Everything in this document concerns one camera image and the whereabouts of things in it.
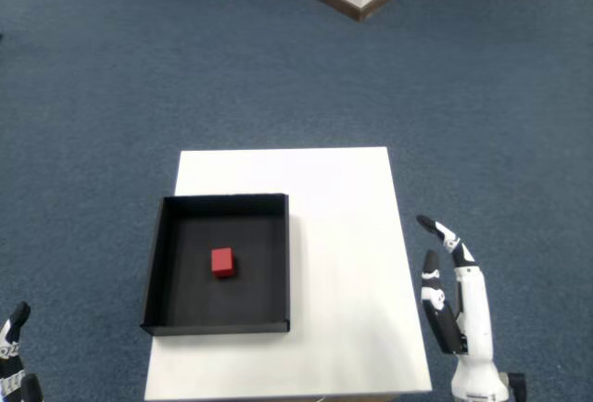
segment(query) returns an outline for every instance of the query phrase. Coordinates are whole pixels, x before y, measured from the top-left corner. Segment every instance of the blue carpet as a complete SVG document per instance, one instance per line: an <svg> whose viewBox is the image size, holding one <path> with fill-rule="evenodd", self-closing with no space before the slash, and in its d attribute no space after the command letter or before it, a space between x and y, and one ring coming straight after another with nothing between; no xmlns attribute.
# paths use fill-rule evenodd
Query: blue carpet
<svg viewBox="0 0 593 402"><path fill-rule="evenodd" d="M0 318L31 303L46 400L142 399L180 150L358 145L389 148L416 282L422 212L484 268L498 367L591 400L591 0L394 0L362 24L315 0L0 0L0 24ZM450 400L421 321L435 391L402 400Z"/></svg>

